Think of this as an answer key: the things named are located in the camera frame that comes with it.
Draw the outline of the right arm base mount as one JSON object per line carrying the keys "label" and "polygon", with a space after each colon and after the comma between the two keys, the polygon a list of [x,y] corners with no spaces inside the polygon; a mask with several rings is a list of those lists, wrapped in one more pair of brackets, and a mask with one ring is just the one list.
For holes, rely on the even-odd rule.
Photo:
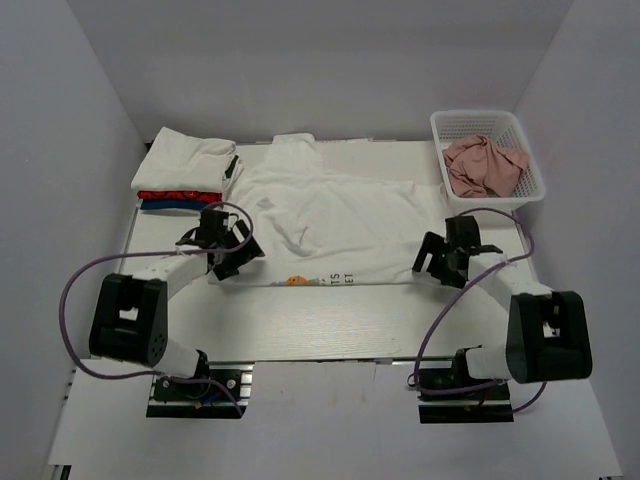
{"label": "right arm base mount", "polygon": [[418,393],[419,422],[423,425],[493,424],[514,421],[510,391],[502,382],[479,389],[487,379],[473,379],[460,349],[447,359],[423,361],[407,378]]}

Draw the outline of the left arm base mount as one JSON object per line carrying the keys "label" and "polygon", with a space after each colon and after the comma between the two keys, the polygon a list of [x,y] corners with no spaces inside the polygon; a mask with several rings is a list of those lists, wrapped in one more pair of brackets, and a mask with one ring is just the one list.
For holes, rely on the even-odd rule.
{"label": "left arm base mount", "polygon": [[240,419],[248,406],[253,364],[211,363],[210,376],[223,385],[237,402],[238,412],[220,387],[186,385],[164,377],[155,378],[147,402],[146,417],[162,419]]}

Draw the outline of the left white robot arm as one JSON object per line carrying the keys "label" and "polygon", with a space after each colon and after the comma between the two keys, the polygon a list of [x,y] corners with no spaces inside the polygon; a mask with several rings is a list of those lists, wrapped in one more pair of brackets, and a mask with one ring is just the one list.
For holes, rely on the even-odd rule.
{"label": "left white robot arm", "polygon": [[227,280],[265,253],[254,238],[254,222],[239,207],[205,208],[199,224],[174,249],[132,274],[104,278],[89,334],[90,353],[119,360],[177,380],[188,398],[211,387],[204,352],[181,345],[169,334],[169,301],[193,281],[212,274]]}

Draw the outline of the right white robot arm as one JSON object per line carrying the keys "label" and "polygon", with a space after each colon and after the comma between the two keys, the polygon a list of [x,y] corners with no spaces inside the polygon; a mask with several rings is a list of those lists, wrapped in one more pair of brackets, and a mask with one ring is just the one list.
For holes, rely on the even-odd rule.
{"label": "right white robot arm", "polygon": [[497,246],[481,239],[471,215],[449,217],[443,235],[428,232],[413,264],[460,300],[479,287],[507,314],[505,340],[494,346],[462,348],[444,379],[431,380],[414,368],[410,387],[428,396],[477,397],[486,388],[513,380],[519,384],[581,380],[593,371],[584,302],[574,291],[554,291],[516,268]]}

